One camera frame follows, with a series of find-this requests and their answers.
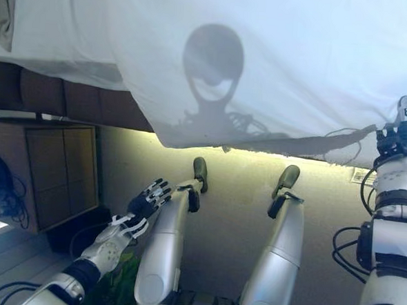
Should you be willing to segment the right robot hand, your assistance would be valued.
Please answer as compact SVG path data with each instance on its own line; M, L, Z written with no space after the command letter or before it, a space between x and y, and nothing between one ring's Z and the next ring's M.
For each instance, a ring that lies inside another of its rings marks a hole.
M397 118L384 129L376 130L377 150L381 157L407 155L407 95L397 102Z

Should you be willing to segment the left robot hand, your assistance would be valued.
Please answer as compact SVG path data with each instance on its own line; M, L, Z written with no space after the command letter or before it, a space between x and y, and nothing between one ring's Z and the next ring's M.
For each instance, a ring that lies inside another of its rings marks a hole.
M151 217L171 199L172 188L163 178L156 179L128 204L126 215L135 223Z

